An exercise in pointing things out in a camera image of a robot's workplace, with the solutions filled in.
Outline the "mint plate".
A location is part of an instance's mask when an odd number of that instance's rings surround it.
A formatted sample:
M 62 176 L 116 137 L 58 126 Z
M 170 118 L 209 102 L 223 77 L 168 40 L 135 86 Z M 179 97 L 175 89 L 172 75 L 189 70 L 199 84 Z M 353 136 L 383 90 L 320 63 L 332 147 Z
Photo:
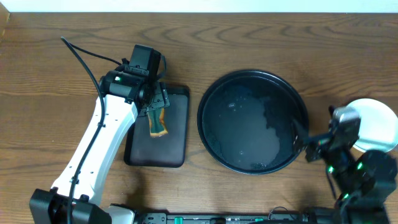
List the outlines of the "mint plate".
M 390 107 L 370 98 L 354 100 L 347 107 L 354 108 L 361 117 L 355 149 L 389 152 L 397 147 L 397 115 Z

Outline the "orange green scrub sponge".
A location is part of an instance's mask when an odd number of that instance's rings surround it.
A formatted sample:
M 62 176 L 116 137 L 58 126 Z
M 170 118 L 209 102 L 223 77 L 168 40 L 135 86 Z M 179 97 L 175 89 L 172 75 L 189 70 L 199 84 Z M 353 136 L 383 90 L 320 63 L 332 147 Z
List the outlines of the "orange green scrub sponge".
M 152 138 L 161 137 L 169 133 L 164 121 L 164 108 L 149 111 L 147 116 L 149 119 L 150 136 Z

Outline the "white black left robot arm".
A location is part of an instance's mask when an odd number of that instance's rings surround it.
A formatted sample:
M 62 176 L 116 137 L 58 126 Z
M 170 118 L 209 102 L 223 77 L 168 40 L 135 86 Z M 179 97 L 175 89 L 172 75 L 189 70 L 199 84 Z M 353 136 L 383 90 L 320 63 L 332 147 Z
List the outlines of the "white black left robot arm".
M 133 209 L 99 207 L 104 184 L 121 141 L 142 111 L 169 106 L 165 72 L 109 71 L 99 81 L 91 121 L 50 190 L 36 189 L 29 207 L 34 223 L 133 223 Z

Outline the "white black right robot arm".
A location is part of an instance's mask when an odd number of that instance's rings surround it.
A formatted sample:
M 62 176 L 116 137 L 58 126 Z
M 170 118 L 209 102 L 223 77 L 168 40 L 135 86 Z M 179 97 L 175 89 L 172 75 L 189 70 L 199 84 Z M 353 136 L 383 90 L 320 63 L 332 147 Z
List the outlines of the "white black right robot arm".
M 359 138 L 360 122 L 333 118 L 327 133 L 310 137 L 292 121 L 294 149 L 305 151 L 308 162 L 323 160 L 329 183 L 341 192 L 333 208 L 309 208 L 310 223 L 389 223 L 384 202 L 397 188 L 397 161 L 378 150 L 354 158 L 351 148 Z

